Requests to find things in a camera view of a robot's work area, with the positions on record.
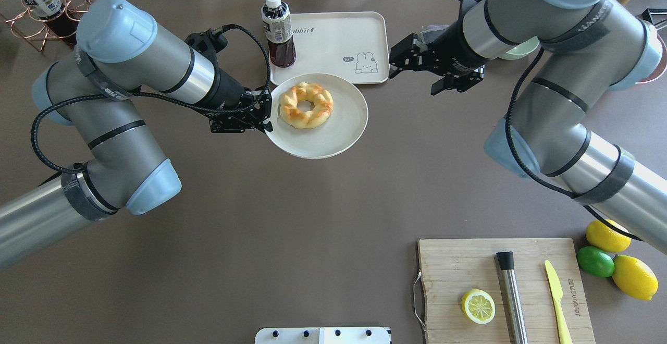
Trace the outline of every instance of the lime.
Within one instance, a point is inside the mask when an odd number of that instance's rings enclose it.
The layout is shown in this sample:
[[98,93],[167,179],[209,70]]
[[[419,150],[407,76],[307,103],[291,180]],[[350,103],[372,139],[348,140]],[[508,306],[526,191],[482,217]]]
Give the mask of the lime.
[[496,304],[493,298],[481,289],[471,289],[465,292],[461,299],[461,308],[465,316],[481,325],[486,325],[496,315]]
[[595,277],[610,277],[614,273],[614,260],[596,247],[583,247],[577,254],[579,267]]
[[614,257],[616,286],[631,297],[649,301],[658,291],[658,279],[646,263],[629,255]]
[[[622,227],[615,221],[607,221],[614,227],[627,232],[626,228]],[[590,242],[591,245],[608,252],[622,252],[629,247],[629,242],[631,241],[629,237],[607,227],[599,220],[591,222],[590,225],[586,227],[586,239],[588,239],[588,242]]]

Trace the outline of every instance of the lemon slice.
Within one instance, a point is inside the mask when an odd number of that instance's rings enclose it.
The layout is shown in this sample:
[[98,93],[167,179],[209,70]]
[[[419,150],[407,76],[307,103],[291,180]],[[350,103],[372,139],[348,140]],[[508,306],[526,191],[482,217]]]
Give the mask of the lemon slice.
[[461,308],[465,316],[479,325],[486,325],[496,315],[496,304],[491,296],[481,289],[465,292],[461,299]]

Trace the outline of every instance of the yellow lemon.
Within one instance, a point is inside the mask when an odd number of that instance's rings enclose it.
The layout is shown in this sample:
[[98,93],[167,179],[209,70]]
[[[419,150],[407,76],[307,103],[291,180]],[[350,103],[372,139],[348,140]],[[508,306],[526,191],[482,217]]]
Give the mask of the yellow lemon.
[[636,299],[649,301],[658,291],[656,274],[646,263],[629,255],[614,257],[612,278],[621,291]]
[[[609,219],[607,221],[614,227],[627,232],[626,228],[615,221]],[[622,252],[629,247],[629,242],[631,241],[629,237],[607,227],[599,220],[594,220],[586,227],[586,239],[588,239],[591,245],[608,252]]]
[[496,304],[493,298],[481,289],[471,289],[465,292],[461,299],[461,308],[465,316],[481,325],[486,325],[496,315]]

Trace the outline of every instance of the wooden cutting board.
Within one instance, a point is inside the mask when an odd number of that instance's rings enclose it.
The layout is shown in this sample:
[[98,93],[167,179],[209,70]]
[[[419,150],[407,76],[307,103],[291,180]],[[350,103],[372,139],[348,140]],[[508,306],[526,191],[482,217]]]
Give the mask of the wooden cutting board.
[[[561,306],[574,344],[594,344],[584,286],[572,239],[421,239],[419,265],[426,302],[426,342],[510,344],[496,252],[513,251],[514,267],[528,341],[558,344],[558,330],[544,261],[549,260],[563,287]],[[486,325],[470,321],[461,298],[482,289],[496,303]]]

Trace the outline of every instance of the donut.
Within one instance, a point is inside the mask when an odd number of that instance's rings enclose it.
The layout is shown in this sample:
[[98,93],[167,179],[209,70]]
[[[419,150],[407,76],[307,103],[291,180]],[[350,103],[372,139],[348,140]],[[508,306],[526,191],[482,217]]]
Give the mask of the donut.
[[[297,108],[299,102],[307,100],[314,105],[310,111]],[[280,96],[280,117],[297,129],[312,129],[320,126],[334,110],[331,93],[317,83],[301,82]]]

